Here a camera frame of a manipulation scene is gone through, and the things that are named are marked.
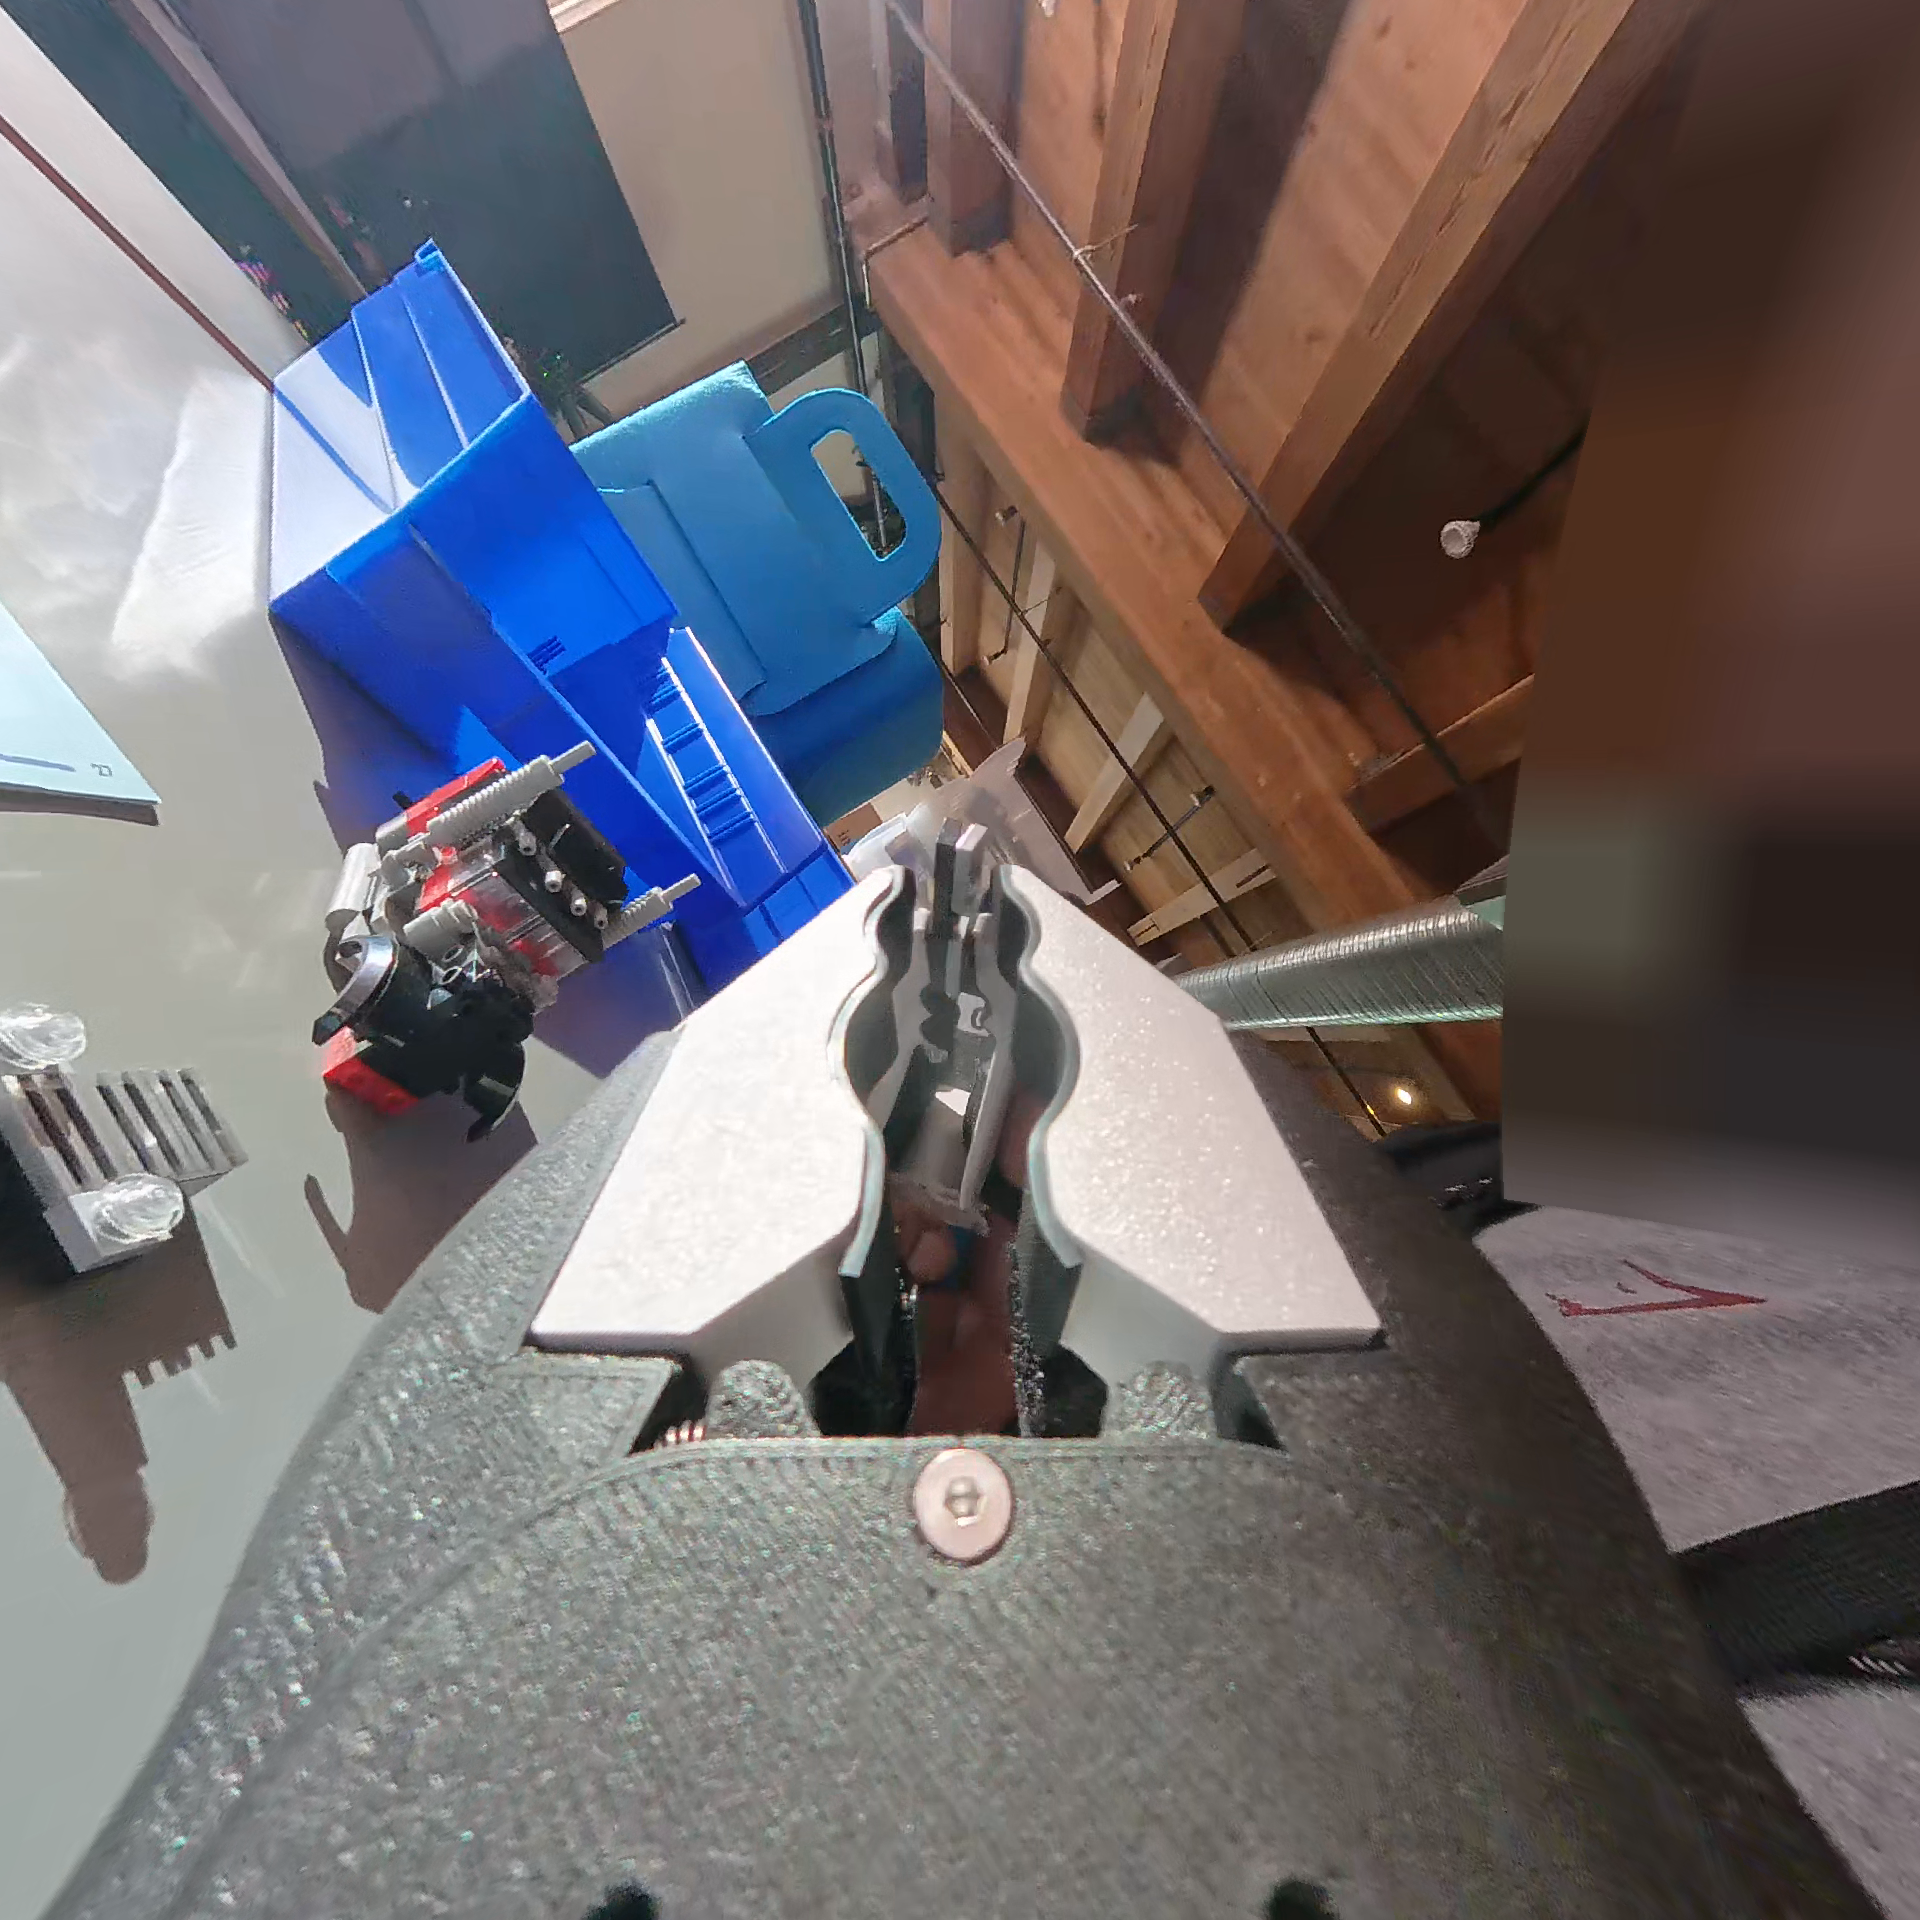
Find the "blue felt bag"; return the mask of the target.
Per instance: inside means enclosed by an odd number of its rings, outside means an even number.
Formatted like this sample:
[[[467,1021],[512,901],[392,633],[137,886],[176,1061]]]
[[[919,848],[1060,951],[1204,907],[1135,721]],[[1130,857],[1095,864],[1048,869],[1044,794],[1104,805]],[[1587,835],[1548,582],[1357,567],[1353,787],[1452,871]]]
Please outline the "blue felt bag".
[[[923,769],[943,679],[902,607],[941,511],[873,401],[743,362],[572,445],[782,779],[832,827]]]

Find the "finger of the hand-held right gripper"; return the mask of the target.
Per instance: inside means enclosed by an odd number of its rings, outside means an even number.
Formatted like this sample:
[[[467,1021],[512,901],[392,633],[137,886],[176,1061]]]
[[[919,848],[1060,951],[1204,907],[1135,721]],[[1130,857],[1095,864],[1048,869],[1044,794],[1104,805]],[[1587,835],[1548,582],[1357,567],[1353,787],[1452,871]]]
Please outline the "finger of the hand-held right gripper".
[[[1001,1125],[1001,990],[975,960],[915,994],[881,1139],[892,1184],[926,1209],[985,1209]]]

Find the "blue plastic parts bin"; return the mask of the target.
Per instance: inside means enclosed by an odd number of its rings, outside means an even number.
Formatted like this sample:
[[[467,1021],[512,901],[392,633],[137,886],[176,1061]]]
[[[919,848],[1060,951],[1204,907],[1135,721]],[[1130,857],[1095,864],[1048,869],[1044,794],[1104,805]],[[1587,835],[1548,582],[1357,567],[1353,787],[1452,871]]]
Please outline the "blue plastic parts bin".
[[[679,613],[434,244],[273,381],[268,603],[445,772],[590,745],[639,886],[716,890],[651,735]]]
[[[852,875],[683,626],[605,653],[580,711],[636,792],[608,839],[713,997],[852,892]]]

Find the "silver ventilation duct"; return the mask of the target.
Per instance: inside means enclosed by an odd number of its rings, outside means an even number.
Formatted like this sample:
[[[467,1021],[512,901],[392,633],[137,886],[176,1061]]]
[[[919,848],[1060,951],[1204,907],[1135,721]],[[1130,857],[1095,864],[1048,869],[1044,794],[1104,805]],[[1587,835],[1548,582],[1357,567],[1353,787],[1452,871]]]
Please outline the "silver ventilation duct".
[[[1171,980],[1231,1033],[1499,1022],[1501,913],[1455,898],[1261,948]]]

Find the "light blue instruction booklet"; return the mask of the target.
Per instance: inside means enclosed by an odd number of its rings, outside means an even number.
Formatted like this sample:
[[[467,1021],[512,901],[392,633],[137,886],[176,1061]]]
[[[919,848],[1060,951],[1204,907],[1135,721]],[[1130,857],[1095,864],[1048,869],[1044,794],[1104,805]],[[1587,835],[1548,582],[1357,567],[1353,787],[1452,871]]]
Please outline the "light blue instruction booklet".
[[[1,801],[156,824],[160,796],[10,611],[1,613]]]

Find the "person's right hand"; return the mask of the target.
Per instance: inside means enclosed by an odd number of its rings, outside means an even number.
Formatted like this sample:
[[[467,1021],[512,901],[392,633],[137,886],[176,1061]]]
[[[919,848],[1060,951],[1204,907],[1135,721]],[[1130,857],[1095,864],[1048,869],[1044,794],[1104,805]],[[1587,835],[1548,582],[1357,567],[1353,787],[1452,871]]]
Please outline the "person's right hand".
[[[1010,1289],[1040,1117],[1034,1099],[1014,1099],[977,1230],[946,1222],[900,1182],[888,1191],[902,1275],[915,1291],[915,1390],[906,1434],[1000,1434],[1017,1426]]]

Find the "black red toy brick truck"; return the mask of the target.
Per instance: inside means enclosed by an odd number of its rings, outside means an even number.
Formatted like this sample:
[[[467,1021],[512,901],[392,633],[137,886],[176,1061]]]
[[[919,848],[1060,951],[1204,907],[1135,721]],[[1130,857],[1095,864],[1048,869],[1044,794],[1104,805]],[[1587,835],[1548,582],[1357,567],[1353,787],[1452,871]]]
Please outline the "black red toy brick truck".
[[[701,885],[627,889],[566,792],[593,755],[583,741],[520,767],[490,759],[347,848],[324,914],[335,994],[310,1033],[327,1093],[380,1117],[457,1099],[467,1141],[485,1141],[516,1108],[562,982]]]

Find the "grey desk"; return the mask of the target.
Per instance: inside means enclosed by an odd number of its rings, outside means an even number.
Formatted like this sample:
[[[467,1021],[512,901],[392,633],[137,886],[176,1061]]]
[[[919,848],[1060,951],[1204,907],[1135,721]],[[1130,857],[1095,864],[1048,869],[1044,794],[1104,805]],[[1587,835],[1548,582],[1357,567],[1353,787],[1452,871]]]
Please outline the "grey desk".
[[[331,1101],[310,1045],[347,843],[413,745],[269,620],[269,384],[299,344],[4,18],[1,584],[157,794],[4,803],[4,1007],[100,1070],[194,1070],[248,1165],[152,1259],[73,1276],[4,1225],[4,1916],[40,1916],[165,1733],[254,1527],[438,1240],[666,1010],[633,944],[572,982],[522,1108]]]

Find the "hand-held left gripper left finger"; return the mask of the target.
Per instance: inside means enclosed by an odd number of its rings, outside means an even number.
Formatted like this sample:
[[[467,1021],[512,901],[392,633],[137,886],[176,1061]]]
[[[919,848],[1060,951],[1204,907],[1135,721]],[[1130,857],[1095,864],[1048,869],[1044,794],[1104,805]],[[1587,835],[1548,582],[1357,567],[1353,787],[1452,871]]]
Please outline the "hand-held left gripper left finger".
[[[853,883],[683,1019],[527,1327],[532,1349],[798,1387],[853,1353],[859,1425],[910,1401],[883,1131],[910,873]]]

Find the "grey black grille brick assembly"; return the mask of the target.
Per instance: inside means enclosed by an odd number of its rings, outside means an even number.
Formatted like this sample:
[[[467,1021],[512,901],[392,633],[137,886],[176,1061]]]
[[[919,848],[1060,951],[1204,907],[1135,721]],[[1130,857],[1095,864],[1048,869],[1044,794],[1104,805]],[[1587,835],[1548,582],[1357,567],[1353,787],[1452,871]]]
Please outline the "grey black grille brick assembly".
[[[82,1278],[168,1247],[248,1153],[189,1068],[91,1068],[83,1019],[1,1010],[4,1226]]]

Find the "black wall screen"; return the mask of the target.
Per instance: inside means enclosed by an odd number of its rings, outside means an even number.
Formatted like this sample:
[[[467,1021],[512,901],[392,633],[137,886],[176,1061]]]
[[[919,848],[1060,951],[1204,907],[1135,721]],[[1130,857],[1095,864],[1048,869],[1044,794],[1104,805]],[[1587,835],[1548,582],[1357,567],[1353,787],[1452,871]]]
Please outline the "black wall screen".
[[[678,325],[548,5],[4,15],[307,341],[424,244],[534,384]]]

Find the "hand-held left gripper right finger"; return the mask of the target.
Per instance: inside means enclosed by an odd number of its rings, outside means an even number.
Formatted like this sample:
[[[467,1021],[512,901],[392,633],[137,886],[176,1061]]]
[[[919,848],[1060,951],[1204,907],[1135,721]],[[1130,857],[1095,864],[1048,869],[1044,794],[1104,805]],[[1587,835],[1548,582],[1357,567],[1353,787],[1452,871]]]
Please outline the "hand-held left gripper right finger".
[[[1208,1393],[1255,1356],[1363,1353],[1382,1320],[1223,1025],[1028,869],[1000,869],[1011,985],[1020,1382]]]

